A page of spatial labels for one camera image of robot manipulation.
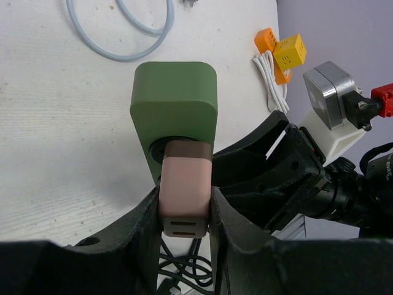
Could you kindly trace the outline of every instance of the white tabletop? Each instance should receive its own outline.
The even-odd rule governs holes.
[[[216,69],[216,151],[267,117],[251,58],[258,30],[270,26],[278,37],[276,0],[199,0],[193,8],[174,1],[167,39],[134,63],[107,60],[84,45],[65,0],[0,4],[0,240],[75,244],[151,190],[129,113],[142,62],[205,61]],[[86,33],[106,50],[140,52],[155,40],[127,23],[113,0],[74,2]],[[163,26],[164,1],[125,3],[144,24]],[[174,252],[183,245],[189,241],[169,241]]]

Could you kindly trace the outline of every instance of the black cable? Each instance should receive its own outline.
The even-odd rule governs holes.
[[[196,253],[199,252],[199,249],[200,249],[200,246],[201,246],[201,242],[202,242],[202,239],[199,239],[198,242],[196,243],[196,247],[195,247],[195,252]],[[192,262],[194,264],[194,266],[192,267],[192,273],[194,275],[196,275],[197,274],[197,268],[195,266],[197,266],[197,260],[193,259]],[[203,287],[203,288],[206,288],[206,287],[210,286],[211,284],[213,284],[212,275],[211,275],[211,279],[208,280],[208,281],[201,281],[201,279],[195,279],[195,281],[196,281],[198,286]]]
[[[178,256],[178,257],[174,257],[174,258],[180,260],[180,261],[177,261],[179,264],[182,264],[183,260],[196,259],[196,260],[203,261],[204,263],[206,263],[208,266],[211,267],[211,262],[209,260],[207,260],[205,257],[199,256],[199,255],[183,255],[183,256]],[[166,267],[170,264],[172,264],[172,262],[164,261],[164,262],[160,263],[159,266],[160,266],[160,268],[163,268],[163,267]]]
[[[198,285],[192,283],[191,281],[188,281],[188,279],[182,277],[182,276],[179,275],[178,273],[169,272],[169,271],[163,270],[163,269],[160,269],[160,270],[158,271],[158,273],[159,273],[160,275],[166,275],[167,277],[175,278],[175,279],[181,281],[182,283],[185,283],[186,285],[190,286],[191,288],[193,288],[194,290],[198,291],[198,292],[201,293],[201,294],[204,294],[204,295],[214,295],[214,293],[213,293],[212,291],[207,291],[207,290],[205,290],[205,289],[199,287]]]
[[[189,249],[189,252],[188,252],[188,255],[174,257],[172,252],[169,250],[168,246],[164,242],[164,240],[161,240],[161,246],[164,249],[164,252],[166,254],[160,254],[160,258],[165,259],[166,261],[160,263],[160,265],[159,265],[160,270],[158,273],[163,274],[163,275],[168,275],[172,279],[177,280],[177,283],[179,281],[181,281],[181,282],[185,283],[186,285],[189,285],[193,289],[199,291],[202,294],[213,294],[212,292],[206,291],[201,288],[201,287],[205,288],[205,287],[212,285],[212,272],[211,272],[211,270],[208,270],[205,267],[197,264],[197,261],[199,260],[199,261],[203,261],[204,263],[206,263],[208,266],[211,267],[211,262],[209,260],[198,255],[198,252],[199,252],[199,249],[201,246],[201,239],[200,238],[193,239],[190,249]],[[162,269],[170,264],[175,265],[175,267],[178,269],[177,273],[169,272],[167,270]],[[187,266],[192,268],[192,273],[190,273],[186,270]],[[203,271],[205,274],[198,275],[197,269]],[[197,285],[192,283],[188,279],[184,278],[183,276],[194,279],[196,281]]]
[[[372,158],[375,158],[376,156],[382,154],[383,152],[389,152],[391,149],[393,149],[393,143],[387,143],[382,146],[374,147],[373,149],[366,152],[362,157],[362,159],[360,160],[360,164],[359,164],[360,170],[362,171],[363,175],[366,176],[367,166]]]
[[[179,263],[180,264],[181,263],[182,265],[185,265],[185,266],[191,266],[191,267],[193,267],[193,269],[194,268],[200,269],[203,272],[206,272],[206,275],[198,275],[196,273],[190,273],[190,272],[186,271],[185,268],[183,268],[183,267],[180,267],[180,269],[179,269],[181,274],[183,274],[183,275],[185,275],[187,277],[190,277],[190,278],[192,278],[194,280],[205,280],[207,278],[211,278],[211,271],[210,270],[208,270],[208,269],[206,269],[203,266],[200,266],[198,264],[195,264],[195,263],[187,261],[187,260],[189,260],[191,258],[188,258],[187,260],[184,260],[184,261],[179,261],[178,257],[174,258],[174,257],[168,256],[168,255],[165,255],[165,254],[160,254],[160,258],[166,259],[169,262],[169,263],[163,262],[162,264],[160,264],[159,265],[160,269],[162,269],[162,268],[164,268],[164,267],[166,267],[166,266],[168,266],[168,265],[170,265],[172,263],[173,264],[175,264],[175,263]]]

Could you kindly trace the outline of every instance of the light blue cable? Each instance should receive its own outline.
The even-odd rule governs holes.
[[[119,5],[120,10],[122,11],[125,18],[130,23],[132,23],[135,27],[137,27],[139,30],[145,32],[146,34],[160,35],[160,37],[157,39],[157,41],[155,41],[155,43],[151,47],[149,47],[148,49],[146,49],[143,52],[136,53],[134,55],[117,55],[117,54],[113,54],[108,51],[105,51],[104,49],[98,47],[86,35],[85,31],[82,29],[82,27],[76,17],[73,0],[66,0],[66,3],[67,3],[69,17],[71,18],[71,21],[74,24],[79,37],[93,51],[102,55],[103,57],[106,57],[106,58],[108,58],[110,60],[114,60],[114,61],[129,62],[129,61],[135,61],[135,60],[138,60],[142,57],[148,56],[150,53],[152,53],[154,50],[156,50],[158,48],[158,46],[161,45],[161,43],[164,41],[166,35],[169,33],[169,31],[172,28],[173,23],[174,23],[174,7],[173,7],[172,0],[166,0],[166,20],[165,20],[165,26],[162,30],[150,29],[150,28],[144,26],[142,23],[137,21],[137,19],[135,19],[134,16],[132,16],[132,14],[130,14],[130,12],[127,10],[127,8],[125,7],[122,0],[117,0],[117,4]]]

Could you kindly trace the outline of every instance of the pink power adapter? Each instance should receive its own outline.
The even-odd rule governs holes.
[[[212,151],[200,141],[170,141],[162,163],[159,214],[164,234],[206,235],[211,196]]]

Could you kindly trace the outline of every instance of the red connector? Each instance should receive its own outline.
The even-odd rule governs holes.
[[[393,116],[393,83],[373,89],[371,98],[382,102],[383,108],[378,115],[383,118]]]

